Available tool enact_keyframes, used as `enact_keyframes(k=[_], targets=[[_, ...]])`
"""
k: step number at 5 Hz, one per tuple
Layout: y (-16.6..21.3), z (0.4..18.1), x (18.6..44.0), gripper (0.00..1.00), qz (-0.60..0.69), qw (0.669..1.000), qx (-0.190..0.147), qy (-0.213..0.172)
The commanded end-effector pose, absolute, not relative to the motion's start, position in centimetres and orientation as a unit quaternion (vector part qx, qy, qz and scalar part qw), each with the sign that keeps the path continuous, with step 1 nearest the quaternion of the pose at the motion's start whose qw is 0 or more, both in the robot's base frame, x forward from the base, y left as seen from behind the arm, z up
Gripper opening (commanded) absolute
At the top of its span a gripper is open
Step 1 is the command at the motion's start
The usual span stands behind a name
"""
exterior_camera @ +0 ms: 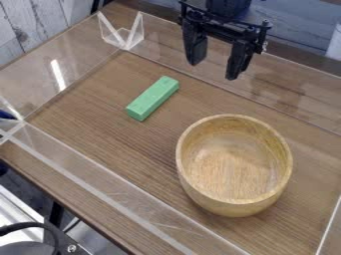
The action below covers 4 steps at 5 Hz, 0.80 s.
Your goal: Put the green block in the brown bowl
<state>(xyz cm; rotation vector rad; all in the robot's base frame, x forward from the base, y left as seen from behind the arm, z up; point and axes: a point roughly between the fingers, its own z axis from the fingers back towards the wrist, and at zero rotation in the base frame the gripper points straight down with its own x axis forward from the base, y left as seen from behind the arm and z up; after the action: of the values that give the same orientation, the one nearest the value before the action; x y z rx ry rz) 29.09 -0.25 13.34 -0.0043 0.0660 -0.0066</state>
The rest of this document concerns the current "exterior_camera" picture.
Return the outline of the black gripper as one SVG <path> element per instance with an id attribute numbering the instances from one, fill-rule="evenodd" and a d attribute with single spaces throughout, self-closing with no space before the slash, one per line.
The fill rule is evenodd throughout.
<path id="1" fill-rule="evenodd" d="M 207 37 L 233 43 L 225 77 L 233 81 L 248 69 L 254 52 L 266 49 L 266 34 L 273 24 L 252 10 L 253 0 L 178 0 L 182 40 L 187 62 L 195 66 L 206 57 Z"/>

